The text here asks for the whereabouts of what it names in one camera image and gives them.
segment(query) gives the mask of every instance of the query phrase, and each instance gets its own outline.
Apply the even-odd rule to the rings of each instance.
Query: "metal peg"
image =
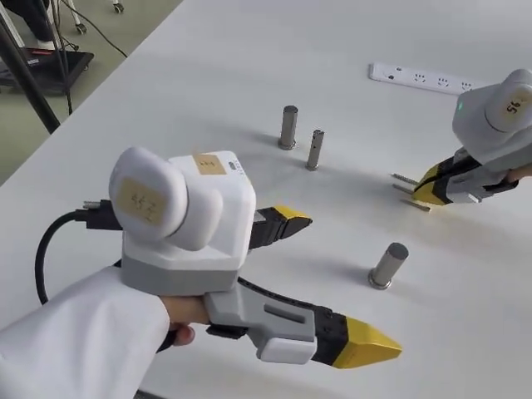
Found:
[[[399,243],[390,244],[377,266],[367,276],[367,280],[371,286],[376,289],[390,287],[393,276],[405,262],[406,258],[408,258],[407,247]]]
[[[322,149],[323,136],[325,132],[314,131],[313,142],[310,145],[310,152],[308,153],[308,161],[306,168],[308,170],[316,170],[318,168],[319,151]]]
[[[281,150],[291,150],[296,145],[296,122],[298,121],[298,108],[285,106],[283,110],[283,124],[278,145]]]

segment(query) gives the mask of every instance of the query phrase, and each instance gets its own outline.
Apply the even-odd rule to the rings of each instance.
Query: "power strip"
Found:
[[[394,85],[439,91],[440,93],[452,95],[460,95],[464,91],[490,85],[490,83],[473,81],[464,77],[422,71],[416,68],[406,68],[397,65],[387,65],[381,62],[374,62],[370,65],[369,78],[374,81],[387,81]]]

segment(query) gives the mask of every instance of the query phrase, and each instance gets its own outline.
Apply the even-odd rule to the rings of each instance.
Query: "tabletop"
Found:
[[[518,397],[529,394],[532,181],[481,205],[423,213],[391,173],[419,179],[452,155],[456,98],[367,79],[374,61],[502,81],[532,64],[532,3],[185,0],[0,188],[0,325],[38,306],[32,266],[58,216],[106,198],[131,145],[171,157],[232,150],[260,207],[313,217],[251,253],[243,276],[366,321],[404,348],[353,370],[262,363],[243,338],[199,331],[157,356],[143,389],[172,398]],[[283,108],[297,145],[276,145]],[[312,132],[320,166],[304,168]],[[386,291],[367,272],[389,243],[410,250]],[[46,264],[50,294],[112,264],[118,233],[66,226]]]

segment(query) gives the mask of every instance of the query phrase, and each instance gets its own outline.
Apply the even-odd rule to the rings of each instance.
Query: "hand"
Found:
[[[532,176],[532,164],[528,164],[525,166],[521,166],[520,168],[511,170],[508,172],[508,175],[506,175],[506,179],[510,183],[514,183],[517,180],[521,180],[524,177]]]
[[[191,323],[209,323],[209,314],[202,297],[160,297],[170,317],[170,330],[175,334],[175,346],[194,341],[195,331]]]

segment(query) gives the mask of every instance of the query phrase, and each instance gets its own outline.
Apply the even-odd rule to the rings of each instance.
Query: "black stand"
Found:
[[[60,125],[59,120],[53,113],[46,98],[44,98],[35,79],[33,79],[33,75],[26,64],[26,57],[15,42],[2,15],[0,15],[0,58],[2,58],[12,76],[24,91],[42,124],[50,134],[53,133]]]

